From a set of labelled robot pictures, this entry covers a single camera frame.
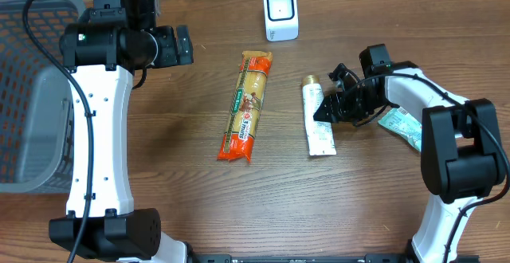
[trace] white device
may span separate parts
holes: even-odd
[[[297,0],[263,0],[265,36],[269,41],[296,39],[299,34]]]

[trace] pasta package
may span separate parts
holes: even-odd
[[[273,54],[245,51],[242,56],[218,159],[234,160],[246,157],[250,162]]]

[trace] tube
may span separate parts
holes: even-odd
[[[310,155],[336,155],[332,124],[313,120],[313,114],[324,99],[319,78],[314,75],[303,78],[304,126]]]

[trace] mesh basket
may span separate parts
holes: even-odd
[[[32,44],[22,24],[26,0],[0,0],[0,192],[69,192],[73,98],[67,79]],[[60,36],[82,0],[37,0],[29,22],[59,61]]]

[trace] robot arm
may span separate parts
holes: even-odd
[[[454,222],[461,209],[488,196],[492,186],[504,180],[503,159],[463,109],[432,89],[431,86],[435,86],[442,93],[446,92],[427,79],[418,66],[411,62],[392,62],[384,45],[368,47],[359,59],[366,79],[364,85],[356,82],[352,71],[340,64],[330,78],[343,87],[343,91],[326,96],[314,119],[355,122],[388,104],[403,107],[422,122],[422,177],[430,196],[408,253],[414,262],[441,262],[445,253],[448,253],[448,261],[453,261],[473,209],[461,219],[452,244],[446,250]],[[350,89],[355,89],[355,93],[349,94]],[[447,94],[484,122],[500,141],[496,112],[490,101],[469,101]],[[473,138],[473,145],[458,147],[456,137],[459,136]]]
[[[137,69],[188,65],[187,28],[155,26],[158,0],[94,0],[90,22],[70,24],[61,39],[64,66],[91,108],[94,163],[92,200],[77,255],[121,262],[185,263],[186,244],[161,231],[156,209],[135,210],[127,166],[127,114]],[[84,107],[74,101],[73,183],[66,217],[49,223],[49,237],[72,250],[84,217],[88,135]]]

